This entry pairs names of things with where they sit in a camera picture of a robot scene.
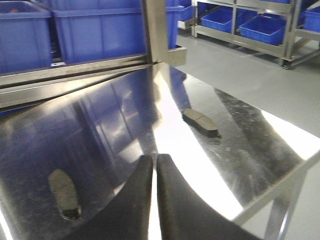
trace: blue storage crate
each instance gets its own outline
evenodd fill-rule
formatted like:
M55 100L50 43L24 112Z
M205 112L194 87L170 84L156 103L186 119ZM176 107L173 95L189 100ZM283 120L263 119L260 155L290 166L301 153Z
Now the blue storage crate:
M38 0L47 4L52 10L93 10L141 8L141 0ZM176 7L179 0L166 0L167 7Z
M178 14L182 6L167 7L168 47L176 47ZM140 8L53 11L62 58L79 63L146 53Z
M305 11L304 29L320 33L320 6Z
M198 3L198 15L203 14L207 10L207 4L203 2ZM188 21L193 18L194 6L186 6L179 13L179 21Z
M49 11L26 1L0 1L0 74L50 67Z
M257 15L256 11L239 9L236 14L236 26L247 22ZM211 13L201 18L202 25L211 29L220 30L223 32L231 33L232 30L232 7L219 7Z
M283 42L286 21L279 18L257 16L240 26L241 35L266 44L279 45Z
M192 5L192 0L178 0L180 6L190 7Z

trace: stainless steel table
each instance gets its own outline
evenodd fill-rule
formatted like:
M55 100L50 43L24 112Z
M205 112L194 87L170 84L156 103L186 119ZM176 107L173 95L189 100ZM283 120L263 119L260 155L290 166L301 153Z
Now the stainless steel table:
M210 117L221 137L187 125L185 108ZM7 239L60 239L110 202L139 156L162 153L239 225L274 200L265 239L281 239L319 150L310 133L159 63L0 118L1 226ZM78 220L61 218L56 208L48 184L55 169L77 187ZM155 191L153 240L161 238Z

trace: black curved object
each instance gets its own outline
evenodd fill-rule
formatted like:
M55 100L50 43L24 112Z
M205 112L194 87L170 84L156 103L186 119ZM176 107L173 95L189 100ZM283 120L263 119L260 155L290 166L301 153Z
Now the black curved object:
M147 240L153 162L141 156L118 195L78 231L64 240Z
M157 159L162 240L258 240L225 219L189 186L168 154Z

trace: epoxy floor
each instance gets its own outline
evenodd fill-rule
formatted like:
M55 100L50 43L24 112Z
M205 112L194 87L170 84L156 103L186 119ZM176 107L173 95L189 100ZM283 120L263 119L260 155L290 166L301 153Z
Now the epoxy floor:
M278 59L181 30L178 45L188 48L185 73L280 117L320 138L320 56L285 70ZM317 49L310 42L297 53ZM320 239L320 163L308 172L285 240ZM243 227L263 238L271 204Z

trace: stainless steel frame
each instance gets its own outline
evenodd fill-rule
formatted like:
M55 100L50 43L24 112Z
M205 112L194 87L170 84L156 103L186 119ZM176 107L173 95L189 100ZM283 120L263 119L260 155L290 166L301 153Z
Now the stainless steel frame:
M195 24L196 20L194 18L188 21L178 21L178 28L182 30L187 30Z
M222 32L219 30L211 29L205 26L198 25L197 21L193 27L192 35L197 37L198 34L205 35L211 38L216 38L222 41L226 41L235 45L239 45L248 49L259 51L265 54L269 54L279 58L282 65L283 57L287 49L287 41L289 39L289 33L291 31L292 18L294 13L294 5L296 0L291 0L290 4L261 1L261 0L193 0L193 5L198 6L198 3L209 3L220 6L228 6L233 8L232 16L232 31L231 33ZM259 13L272 13L276 15L285 16L287 18L285 37L283 44L279 46L255 41L237 35L236 29L236 14L237 9L247 9L258 11Z
M111 80L151 64L29 83L0 89L0 109L26 107Z
M168 33L165 1L142 0L146 32L147 63L168 63Z
M303 29L298 29L298 19L300 14L300 9L302 5L302 0L297 0L295 11L293 15L293 23L291 27L291 31L289 33L289 39L287 43L287 50L285 52L285 56L283 57L283 68L289 69L291 66L298 65L302 62L310 60L320 55L320 50L316 49L310 52L307 55L304 55L299 58L295 58L295 52L303 46L302 42L306 44L308 41L318 41L320 42L320 33L314 31L308 31ZM302 38L298 42L296 42L296 37Z
M178 46L168 51L168 63L174 67L186 64L187 49ZM106 59L80 64L62 65L53 68L41 68L34 71L13 72L0 75L0 89L44 82L73 76L117 70L121 73L126 68L147 64L147 55L134 55L123 58Z

